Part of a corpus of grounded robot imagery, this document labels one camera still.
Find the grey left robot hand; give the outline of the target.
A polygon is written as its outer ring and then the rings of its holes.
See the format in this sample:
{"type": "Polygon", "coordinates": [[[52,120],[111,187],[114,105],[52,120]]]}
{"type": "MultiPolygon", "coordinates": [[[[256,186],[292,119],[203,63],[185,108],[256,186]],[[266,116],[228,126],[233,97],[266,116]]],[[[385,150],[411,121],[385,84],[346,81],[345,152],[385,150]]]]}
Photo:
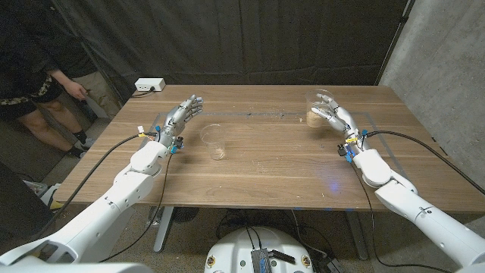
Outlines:
{"type": "Polygon", "coordinates": [[[170,147],[175,138],[183,132],[186,123],[202,112],[202,104],[202,97],[193,94],[187,100],[172,108],[167,114],[156,141],[170,147]]]}

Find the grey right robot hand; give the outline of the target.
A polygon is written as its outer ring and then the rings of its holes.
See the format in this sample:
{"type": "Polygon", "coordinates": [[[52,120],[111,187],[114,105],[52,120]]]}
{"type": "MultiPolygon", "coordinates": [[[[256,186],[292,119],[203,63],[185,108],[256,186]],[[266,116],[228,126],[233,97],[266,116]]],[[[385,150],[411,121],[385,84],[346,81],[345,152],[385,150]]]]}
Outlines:
{"type": "Polygon", "coordinates": [[[365,137],[350,113],[335,102],[328,91],[319,90],[316,96],[318,100],[313,103],[311,111],[325,118],[333,129],[342,133],[347,143],[354,143],[361,150],[368,149],[365,137]]]}

